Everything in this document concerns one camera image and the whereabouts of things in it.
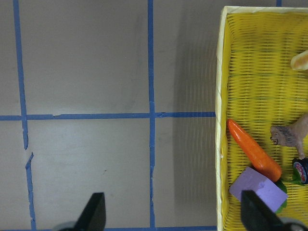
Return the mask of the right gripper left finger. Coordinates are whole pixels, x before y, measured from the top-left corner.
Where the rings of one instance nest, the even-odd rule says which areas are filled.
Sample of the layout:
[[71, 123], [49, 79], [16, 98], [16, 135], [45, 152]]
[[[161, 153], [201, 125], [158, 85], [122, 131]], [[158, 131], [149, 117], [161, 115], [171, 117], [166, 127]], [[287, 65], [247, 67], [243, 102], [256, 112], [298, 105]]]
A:
[[105, 196], [102, 192], [93, 193], [73, 231], [103, 231], [106, 225]]

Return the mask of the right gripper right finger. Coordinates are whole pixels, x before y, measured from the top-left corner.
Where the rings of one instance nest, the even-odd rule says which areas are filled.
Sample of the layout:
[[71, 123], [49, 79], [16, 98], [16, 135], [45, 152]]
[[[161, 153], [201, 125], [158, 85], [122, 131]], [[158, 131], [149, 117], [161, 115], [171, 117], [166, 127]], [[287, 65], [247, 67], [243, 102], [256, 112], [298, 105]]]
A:
[[241, 193], [241, 221], [247, 231], [285, 231], [285, 225], [252, 190]]

